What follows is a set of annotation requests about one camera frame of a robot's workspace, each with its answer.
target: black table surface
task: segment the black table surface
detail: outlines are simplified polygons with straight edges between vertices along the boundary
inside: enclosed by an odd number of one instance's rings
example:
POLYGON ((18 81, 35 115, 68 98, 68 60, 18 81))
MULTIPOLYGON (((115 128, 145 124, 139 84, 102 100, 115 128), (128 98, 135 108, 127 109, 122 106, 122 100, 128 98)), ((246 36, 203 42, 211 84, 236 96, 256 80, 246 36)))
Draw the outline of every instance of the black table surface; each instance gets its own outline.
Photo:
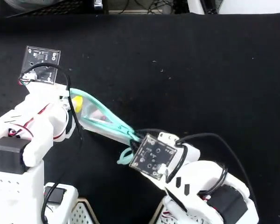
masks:
MULTIPOLYGON (((226 139, 252 182, 261 223, 280 223, 280 14, 58 16, 0 20, 0 115, 20 103, 26 45, 60 49, 72 85, 97 97, 135 129, 226 139)), ((45 157, 46 181, 63 169, 102 224, 147 223, 164 193, 128 166, 126 146, 85 131, 45 157)), ((214 140, 197 140, 203 159, 234 159, 214 140)))

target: wire connector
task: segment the wire connector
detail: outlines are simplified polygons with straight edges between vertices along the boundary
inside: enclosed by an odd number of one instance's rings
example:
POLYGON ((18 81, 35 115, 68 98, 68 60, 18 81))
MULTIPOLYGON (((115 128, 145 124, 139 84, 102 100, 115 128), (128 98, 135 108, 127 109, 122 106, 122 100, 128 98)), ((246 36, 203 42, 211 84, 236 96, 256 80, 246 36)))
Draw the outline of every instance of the wire connector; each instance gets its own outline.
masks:
POLYGON ((25 73, 22 77, 21 77, 22 80, 37 80, 37 74, 35 71, 30 71, 30 72, 27 72, 25 73))

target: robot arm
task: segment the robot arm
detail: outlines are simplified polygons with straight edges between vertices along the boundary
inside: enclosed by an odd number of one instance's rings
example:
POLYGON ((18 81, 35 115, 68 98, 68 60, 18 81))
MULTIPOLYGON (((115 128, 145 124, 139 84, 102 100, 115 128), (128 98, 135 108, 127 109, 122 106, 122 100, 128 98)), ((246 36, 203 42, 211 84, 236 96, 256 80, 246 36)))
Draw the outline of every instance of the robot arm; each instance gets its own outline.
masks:
MULTIPOLYGON (((42 224, 42 159, 54 141, 69 138, 76 126, 64 85, 31 82, 27 88, 25 100, 0 117, 0 224, 42 224)), ((78 197, 72 186, 58 188, 66 191, 54 213, 46 212, 49 224, 67 223, 78 197)))
POLYGON ((215 162, 198 161, 200 151, 185 143, 177 146, 178 139, 162 132, 158 138, 147 135, 130 164, 167 192, 156 223, 257 224, 259 217, 246 185, 215 162))

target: yellow object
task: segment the yellow object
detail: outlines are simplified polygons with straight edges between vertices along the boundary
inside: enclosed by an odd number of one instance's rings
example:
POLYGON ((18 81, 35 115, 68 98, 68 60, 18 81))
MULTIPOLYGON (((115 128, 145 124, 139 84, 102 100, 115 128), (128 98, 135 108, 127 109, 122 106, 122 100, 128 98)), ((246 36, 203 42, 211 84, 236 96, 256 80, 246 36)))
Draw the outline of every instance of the yellow object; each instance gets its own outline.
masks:
POLYGON ((72 99, 72 101, 76 102, 76 108, 75 112, 79 113, 82 110, 82 105, 83 105, 83 97, 81 96, 76 96, 72 99))

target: perforated white panel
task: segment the perforated white panel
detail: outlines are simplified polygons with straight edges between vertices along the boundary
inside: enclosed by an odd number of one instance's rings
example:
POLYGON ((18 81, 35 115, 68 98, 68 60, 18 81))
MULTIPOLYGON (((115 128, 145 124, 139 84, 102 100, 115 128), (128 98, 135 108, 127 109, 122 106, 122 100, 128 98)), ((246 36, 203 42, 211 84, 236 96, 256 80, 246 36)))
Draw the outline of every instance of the perforated white panel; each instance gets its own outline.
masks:
POLYGON ((77 203, 68 224, 94 224, 88 210, 83 203, 77 203))

